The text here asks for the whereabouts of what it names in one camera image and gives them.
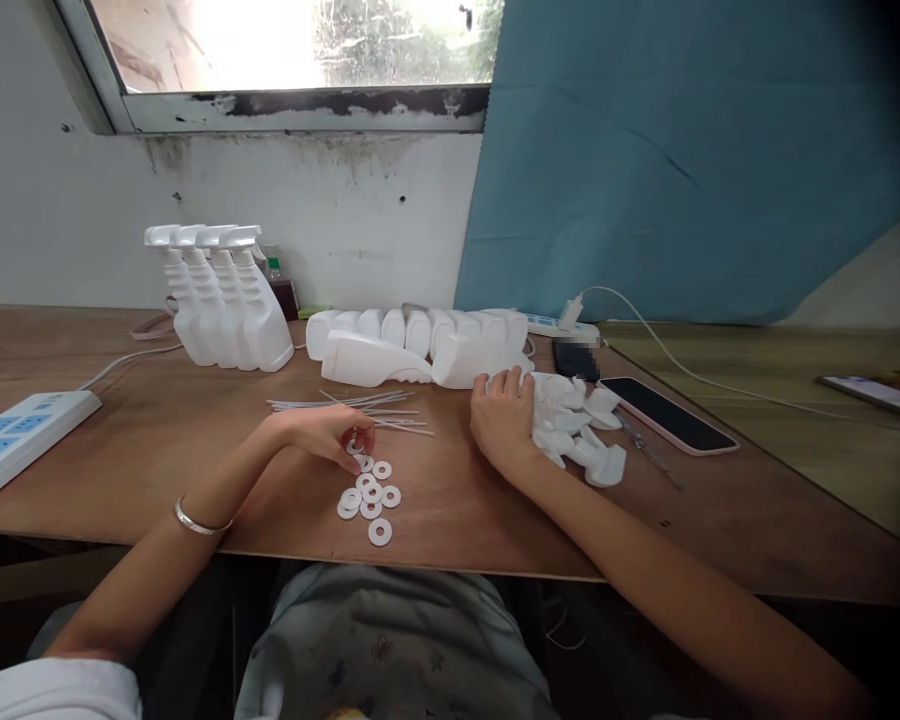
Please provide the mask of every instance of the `pink phone case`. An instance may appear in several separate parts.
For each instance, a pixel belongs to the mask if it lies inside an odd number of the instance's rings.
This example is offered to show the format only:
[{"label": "pink phone case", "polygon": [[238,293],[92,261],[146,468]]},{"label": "pink phone case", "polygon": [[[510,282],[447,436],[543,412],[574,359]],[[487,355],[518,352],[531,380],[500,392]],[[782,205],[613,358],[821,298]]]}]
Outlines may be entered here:
[{"label": "pink phone case", "polygon": [[[663,427],[661,427],[660,425],[658,425],[658,424],[656,423],[656,421],[655,421],[653,418],[648,417],[647,415],[644,415],[644,414],[640,411],[640,408],[634,407],[633,405],[631,405],[630,403],[628,403],[628,402],[627,402],[626,400],[624,400],[623,398],[620,398],[620,405],[621,405],[627,412],[629,412],[631,415],[633,415],[635,418],[637,418],[637,419],[638,419],[640,422],[642,422],[644,425],[646,425],[647,427],[651,428],[655,433],[657,433],[658,435],[660,435],[660,436],[661,436],[664,440],[666,440],[668,443],[670,443],[671,445],[673,445],[673,446],[674,446],[675,448],[677,448],[678,450],[682,450],[682,451],[685,452],[687,455],[693,455],[694,457],[703,457],[703,456],[705,456],[705,455],[724,455],[724,454],[726,454],[726,453],[728,453],[728,452],[733,452],[734,450],[739,450],[739,449],[740,449],[740,443],[738,443],[738,442],[737,442],[736,440],[734,440],[732,437],[730,437],[729,435],[727,435],[723,430],[720,430],[719,428],[714,427],[711,423],[708,423],[706,420],[704,420],[702,417],[700,417],[700,416],[697,415],[696,413],[691,412],[690,410],[687,410],[687,408],[683,407],[683,405],[680,405],[679,403],[674,402],[673,400],[671,400],[670,398],[668,398],[666,395],[663,395],[663,394],[661,394],[661,393],[658,393],[656,390],[654,390],[652,387],[650,387],[649,385],[647,385],[645,382],[641,382],[640,380],[637,380],[637,379],[634,378],[634,377],[615,377],[615,378],[606,378],[606,379],[607,379],[607,380],[633,380],[634,382],[640,383],[641,385],[643,385],[643,386],[644,386],[647,390],[649,390],[650,392],[652,392],[652,393],[654,393],[654,394],[656,394],[656,395],[659,395],[661,398],[663,398],[664,400],[666,400],[666,401],[667,401],[668,403],[670,403],[671,405],[676,405],[676,406],[677,406],[678,408],[680,408],[681,410],[690,413],[690,414],[693,415],[695,418],[697,418],[697,420],[699,420],[700,422],[702,422],[704,425],[709,425],[709,426],[710,426],[711,428],[713,428],[716,432],[720,433],[720,434],[723,435],[725,438],[727,438],[727,440],[729,440],[730,442],[733,443],[733,447],[720,448],[720,449],[718,449],[718,450],[697,450],[696,448],[692,448],[692,447],[690,447],[689,445],[687,445],[685,442],[683,442],[683,440],[681,440],[680,438],[678,438],[676,435],[672,434],[670,431],[668,431],[668,430],[664,429]],[[597,381],[597,384],[600,385],[601,387],[605,387],[605,386],[603,385],[603,381],[602,381],[602,380],[598,380],[598,381]]]}]

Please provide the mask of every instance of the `green object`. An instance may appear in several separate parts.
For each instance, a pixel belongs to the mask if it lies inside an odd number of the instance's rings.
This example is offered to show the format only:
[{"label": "green object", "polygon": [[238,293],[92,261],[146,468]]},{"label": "green object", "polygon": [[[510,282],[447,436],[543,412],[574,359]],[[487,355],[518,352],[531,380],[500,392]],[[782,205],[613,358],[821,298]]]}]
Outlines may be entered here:
[{"label": "green object", "polygon": [[329,305],[313,305],[308,308],[300,308],[299,317],[301,320],[306,320],[311,315],[316,315],[323,310],[332,310],[332,308]]}]

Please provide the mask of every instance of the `blue curtain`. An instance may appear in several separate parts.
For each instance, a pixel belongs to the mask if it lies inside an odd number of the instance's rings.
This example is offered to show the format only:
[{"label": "blue curtain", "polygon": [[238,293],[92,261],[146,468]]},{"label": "blue curtain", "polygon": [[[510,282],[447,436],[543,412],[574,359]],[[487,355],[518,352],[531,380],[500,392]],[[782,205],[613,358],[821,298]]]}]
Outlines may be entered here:
[{"label": "blue curtain", "polygon": [[509,0],[456,306],[786,317],[900,219],[883,43],[855,0]]}]

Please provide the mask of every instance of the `window frame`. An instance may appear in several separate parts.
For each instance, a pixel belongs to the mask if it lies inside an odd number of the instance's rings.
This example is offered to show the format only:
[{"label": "window frame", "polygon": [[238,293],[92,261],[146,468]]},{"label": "window frame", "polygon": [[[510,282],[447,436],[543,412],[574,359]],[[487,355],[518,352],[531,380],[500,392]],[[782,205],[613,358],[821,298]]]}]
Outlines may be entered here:
[{"label": "window frame", "polygon": [[490,84],[131,93],[90,0],[55,0],[116,134],[481,133]]}]

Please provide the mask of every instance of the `black phone screen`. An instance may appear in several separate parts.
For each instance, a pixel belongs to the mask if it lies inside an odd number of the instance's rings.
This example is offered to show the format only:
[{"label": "black phone screen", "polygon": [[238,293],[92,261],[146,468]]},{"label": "black phone screen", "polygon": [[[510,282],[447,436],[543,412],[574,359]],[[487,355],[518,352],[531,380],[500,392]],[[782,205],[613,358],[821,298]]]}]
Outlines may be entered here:
[{"label": "black phone screen", "polygon": [[634,378],[603,378],[600,384],[694,450],[723,450],[736,442]]}]

